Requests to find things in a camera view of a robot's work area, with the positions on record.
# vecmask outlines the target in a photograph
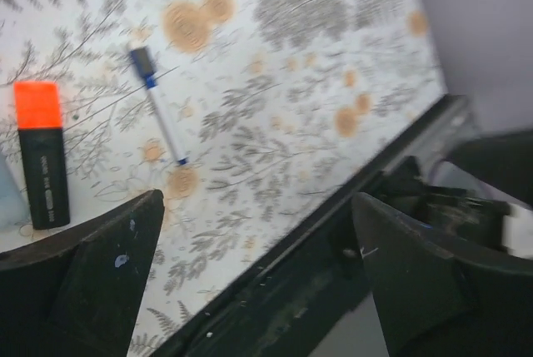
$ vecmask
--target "black and orange highlighter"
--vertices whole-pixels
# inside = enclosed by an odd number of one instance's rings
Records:
[[[33,228],[70,222],[59,92],[54,82],[15,82],[18,139]]]

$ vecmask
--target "orange highlighter cap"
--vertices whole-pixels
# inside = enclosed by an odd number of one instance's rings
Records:
[[[15,82],[13,89],[19,129],[62,127],[59,91],[55,82]]]

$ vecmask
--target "gray floor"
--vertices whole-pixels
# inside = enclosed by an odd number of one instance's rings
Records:
[[[389,357],[372,297],[346,314],[310,357]]]

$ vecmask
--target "floral tablecloth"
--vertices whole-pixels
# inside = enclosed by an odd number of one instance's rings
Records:
[[[12,83],[48,79],[73,225],[164,192],[131,355],[149,355],[443,93],[418,0],[0,0],[0,11],[0,142],[22,191]],[[132,39],[152,50],[187,167],[131,68]],[[0,250],[52,233],[22,223]]]

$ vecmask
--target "transparent plastic object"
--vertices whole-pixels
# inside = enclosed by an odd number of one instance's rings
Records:
[[[13,179],[5,157],[0,154],[0,228],[27,221],[29,209]]]

